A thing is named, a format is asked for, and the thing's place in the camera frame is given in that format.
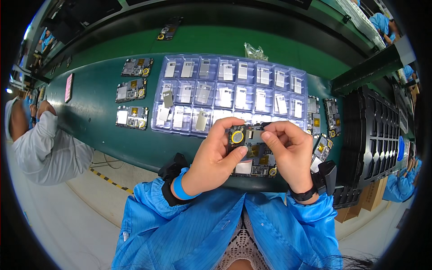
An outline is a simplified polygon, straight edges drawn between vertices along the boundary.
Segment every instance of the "cap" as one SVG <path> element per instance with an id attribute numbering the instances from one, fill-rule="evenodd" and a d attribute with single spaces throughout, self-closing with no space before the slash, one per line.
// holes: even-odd
<path id="1" fill-rule="evenodd" d="M 4 109 L 4 130 L 6 133 L 6 139 L 7 140 L 12 140 L 12 137 L 9 133 L 9 120 L 10 120 L 10 114 L 12 113 L 12 105 L 15 103 L 15 101 L 17 101 L 19 99 L 19 97 L 15 97 L 12 100 L 9 100 L 8 102 L 6 102 L 6 106 Z"/>

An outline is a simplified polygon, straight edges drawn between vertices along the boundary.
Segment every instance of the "worker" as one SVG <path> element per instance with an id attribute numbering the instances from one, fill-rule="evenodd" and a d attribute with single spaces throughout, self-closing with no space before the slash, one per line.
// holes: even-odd
<path id="1" fill-rule="evenodd" d="M 295 192 L 284 196 L 286 205 L 279 196 L 220 187 L 248 151 L 240 146 L 226 155 L 225 130 L 243 124 L 219 119 L 190 168 L 135 186 L 112 269 L 342 269 L 333 196 L 294 199 L 313 187 L 313 139 L 295 124 L 273 122 L 261 135 Z"/>
<path id="2" fill-rule="evenodd" d="M 45 27 L 45 30 L 41 35 L 41 39 L 39 39 L 39 44 L 42 45 L 42 53 L 45 51 L 45 48 L 52 42 L 54 42 L 54 36 L 51 34 L 48 28 Z"/>
<path id="3" fill-rule="evenodd" d="M 57 114 L 48 101 L 36 111 L 35 105 L 30 108 L 15 97 L 6 103 L 4 120 L 6 138 L 13 140 L 18 166 L 30 181 L 49 186 L 88 170 L 94 149 L 57 128 Z"/>
<path id="4" fill-rule="evenodd" d="M 351 0 L 351 2 L 360 7 L 360 0 Z"/>
<path id="5" fill-rule="evenodd" d="M 383 41 L 387 46 L 393 43 L 396 34 L 399 33 L 398 27 L 394 19 L 388 19 L 382 13 L 375 13 L 369 18 L 369 21 L 377 29 Z"/>
<path id="6" fill-rule="evenodd" d="M 412 158 L 408 162 L 408 167 L 402 169 L 398 176 L 389 175 L 382 198 L 396 203 L 408 200 L 417 186 L 421 165 L 421 160 Z"/>
<path id="7" fill-rule="evenodd" d="M 405 74 L 405 77 L 407 78 L 408 82 L 417 79 L 417 75 L 410 65 L 405 65 L 403 67 L 403 73 Z"/>

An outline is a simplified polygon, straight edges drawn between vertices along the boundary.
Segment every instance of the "pink card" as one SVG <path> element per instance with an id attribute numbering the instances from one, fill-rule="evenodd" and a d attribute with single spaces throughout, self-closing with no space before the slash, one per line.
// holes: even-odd
<path id="1" fill-rule="evenodd" d="M 72 91 L 72 79 L 73 79 L 73 73 L 69 75 L 66 81 L 66 94 L 64 96 L 64 102 L 70 101 L 70 95 Z"/>

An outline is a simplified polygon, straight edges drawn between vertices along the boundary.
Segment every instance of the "black wrist device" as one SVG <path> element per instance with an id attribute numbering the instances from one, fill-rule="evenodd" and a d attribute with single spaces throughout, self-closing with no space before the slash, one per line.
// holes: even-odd
<path id="1" fill-rule="evenodd" d="M 311 178 L 313 183 L 312 188 L 305 193 L 295 193 L 288 185 L 291 197 L 293 197 L 299 202 L 304 202 L 312 198 L 315 193 L 321 195 L 326 192 L 328 196 L 332 195 L 334 192 L 334 188 L 336 187 L 336 174 L 337 168 L 333 160 L 329 160 L 319 164 L 318 172 L 311 172 Z"/>
<path id="2" fill-rule="evenodd" d="M 189 163 L 187 162 L 186 158 L 184 155 L 177 153 L 158 171 L 158 176 L 165 182 L 162 186 L 162 194 L 169 206 L 187 204 L 193 200 L 177 199 L 171 192 L 172 182 L 177 176 L 180 175 L 181 169 L 186 167 L 189 167 Z"/>

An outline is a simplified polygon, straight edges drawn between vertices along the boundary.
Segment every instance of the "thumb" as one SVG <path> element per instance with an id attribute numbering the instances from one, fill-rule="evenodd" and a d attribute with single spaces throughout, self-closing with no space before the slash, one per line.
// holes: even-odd
<path id="1" fill-rule="evenodd" d="M 229 153 L 222 161 L 222 165 L 232 171 L 234 167 L 240 162 L 248 152 L 247 146 L 237 147 Z"/>
<path id="2" fill-rule="evenodd" d="M 279 138 L 273 133 L 266 131 L 261 134 L 261 138 L 273 152 L 275 158 L 285 154 L 286 147 L 280 142 Z"/>

